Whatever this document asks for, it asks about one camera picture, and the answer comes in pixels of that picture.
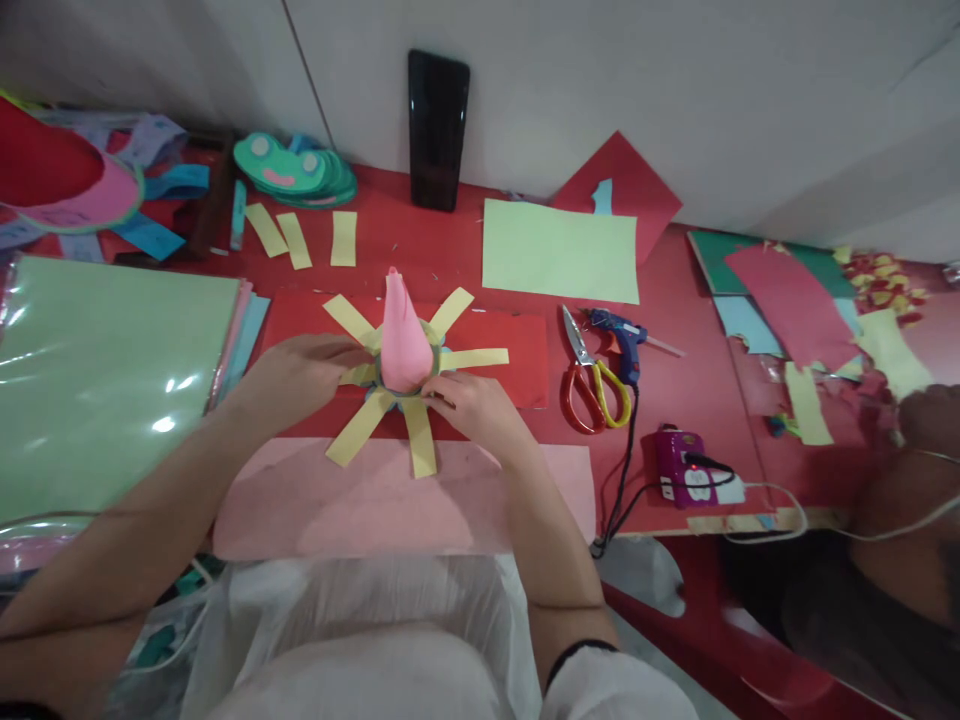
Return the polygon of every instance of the scissors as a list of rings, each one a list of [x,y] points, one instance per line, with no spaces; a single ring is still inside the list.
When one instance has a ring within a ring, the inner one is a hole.
[[[563,376],[563,388],[560,398],[563,409],[566,411],[567,419],[570,420],[576,429],[587,435],[596,435],[607,427],[623,427],[630,419],[631,409],[630,393],[627,392],[626,385],[620,382],[619,378],[603,364],[603,361],[594,359],[594,357],[587,352],[587,346],[583,342],[583,335],[580,334],[580,328],[577,327],[577,324],[573,320],[573,315],[570,314],[566,305],[563,305],[563,325],[567,331],[567,337],[570,338],[570,345],[573,346],[574,354],[574,361]],[[593,391],[590,390],[589,384],[583,377],[582,369],[587,366],[593,370]],[[607,407],[607,398],[603,386],[604,377],[620,392],[622,414],[619,419],[614,419],[610,415],[610,410]],[[576,385],[580,391],[580,395],[593,418],[592,425],[584,423],[577,417],[577,413],[573,409],[574,385]]]

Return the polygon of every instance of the glue gun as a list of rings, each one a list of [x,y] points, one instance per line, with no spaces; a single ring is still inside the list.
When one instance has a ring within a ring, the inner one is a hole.
[[[581,310],[590,316],[590,324],[613,334],[620,348],[620,367],[617,378],[624,385],[634,387],[640,382],[640,356],[637,347],[647,341],[647,329],[614,315],[609,310],[594,308]]]

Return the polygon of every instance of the white sleeve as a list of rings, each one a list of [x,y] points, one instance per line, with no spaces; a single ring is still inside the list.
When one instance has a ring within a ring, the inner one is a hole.
[[[543,699],[540,720],[697,720],[676,683],[626,653],[578,650]]]

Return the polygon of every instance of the yellow scissors handle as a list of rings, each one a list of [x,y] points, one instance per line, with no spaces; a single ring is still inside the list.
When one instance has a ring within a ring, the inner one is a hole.
[[[597,360],[591,367],[593,368],[593,381],[597,386],[597,401],[600,403],[600,409],[603,411],[603,417],[607,421],[607,427],[623,427],[630,421],[630,409],[632,407],[630,393],[627,392],[627,386],[620,382],[620,378],[618,378],[610,370],[610,368],[604,365],[600,360]],[[620,405],[623,412],[618,420],[615,420],[610,415],[610,410],[607,407],[607,395],[603,391],[604,376],[610,381],[611,385],[620,391]]]

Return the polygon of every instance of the smartphone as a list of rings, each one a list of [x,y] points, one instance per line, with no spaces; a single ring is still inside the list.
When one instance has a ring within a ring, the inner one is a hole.
[[[411,50],[407,70],[410,199],[420,207],[453,212],[467,123],[470,68],[456,60]]]

